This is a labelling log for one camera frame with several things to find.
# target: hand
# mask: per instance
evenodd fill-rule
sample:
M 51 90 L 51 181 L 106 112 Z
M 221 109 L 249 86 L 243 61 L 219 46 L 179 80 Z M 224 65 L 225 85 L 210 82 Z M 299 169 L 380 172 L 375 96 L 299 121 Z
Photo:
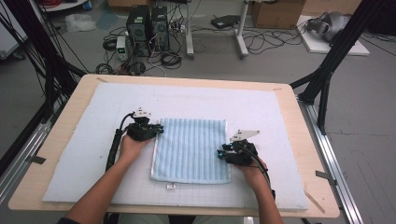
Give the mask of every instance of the hand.
M 120 144 L 120 158 L 119 160 L 126 160 L 133 162 L 140 155 L 142 148 L 147 145 L 149 140 L 138 142 L 132 139 L 129 135 L 125 135 L 121 139 Z
M 262 162 L 262 165 L 267 169 L 267 164 L 260 160 Z M 249 166 L 239 166 L 236 165 L 236 167 L 242 171 L 242 173 L 245 176 L 245 179 L 247 183 L 250 185 L 250 187 L 253 189 L 253 191 L 261 190 L 261 188 L 268 187 L 268 183 L 265 180 L 264 175 L 262 174 L 262 170 L 259 168 L 259 164 L 257 162 L 253 161 Z

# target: black metal pole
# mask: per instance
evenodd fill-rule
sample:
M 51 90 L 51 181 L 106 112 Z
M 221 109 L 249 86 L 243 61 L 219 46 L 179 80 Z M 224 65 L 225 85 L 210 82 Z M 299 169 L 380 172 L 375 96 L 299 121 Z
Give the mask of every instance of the black metal pole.
M 362 0 L 320 67 L 314 73 L 290 84 L 295 89 L 309 82 L 304 92 L 299 94 L 300 100 L 309 105 L 314 103 L 315 98 L 321 92 L 318 126 L 323 134 L 326 134 L 324 124 L 332 74 L 347 56 L 350 49 L 352 49 L 364 32 L 365 27 L 384 3 L 385 0 Z

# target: desk leg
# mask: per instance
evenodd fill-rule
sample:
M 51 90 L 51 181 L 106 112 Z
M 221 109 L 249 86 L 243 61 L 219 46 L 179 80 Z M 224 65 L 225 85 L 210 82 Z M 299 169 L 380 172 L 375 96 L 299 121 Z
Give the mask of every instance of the desk leg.
M 187 24 L 186 24 L 186 48 L 187 57 L 189 59 L 194 59 L 194 46 L 192 45 L 192 33 L 191 33 L 191 15 L 190 15 L 190 4 L 191 0 L 187 1 Z
M 244 37 L 242 37 L 242 31 L 244 30 L 245 18 L 248 13 L 248 0 L 244 0 L 244 5 L 242 5 L 241 18 L 239 19 L 239 27 L 235 30 L 236 40 L 238 41 L 239 48 L 241 49 L 241 59 L 248 56 L 248 49 L 245 44 Z

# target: computer tower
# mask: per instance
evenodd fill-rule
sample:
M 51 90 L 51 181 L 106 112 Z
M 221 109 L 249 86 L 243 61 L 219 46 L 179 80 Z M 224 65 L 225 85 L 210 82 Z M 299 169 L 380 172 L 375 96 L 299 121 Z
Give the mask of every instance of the computer tower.
M 129 38 L 137 56 L 150 56 L 150 43 L 153 37 L 149 6 L 132 6 L 126 22 Z
M 151 10 L 151 22 L 156 41 L 156 49 L 167 51 L 169 47 L 169 31 L 166 7 L 154 7 Z

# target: cardboard box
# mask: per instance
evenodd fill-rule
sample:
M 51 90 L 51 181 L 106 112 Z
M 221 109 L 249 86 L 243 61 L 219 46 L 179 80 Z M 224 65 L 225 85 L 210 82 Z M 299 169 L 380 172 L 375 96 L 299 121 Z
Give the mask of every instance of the cardboard box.
M 133 5 L 148 5 L 151 6 L 151 0 L 107 0 L 110 7 L 114 8 L 130 8 Z
M 306 0 L 302 14 L 318 17 L 325 11 L 339 11 L 352 15 L 360 3 L 361 0 Z
M 274 4 L 255 3 L 251 13 L 258 28 L 294 29 L 305 0 L 282 0 Z

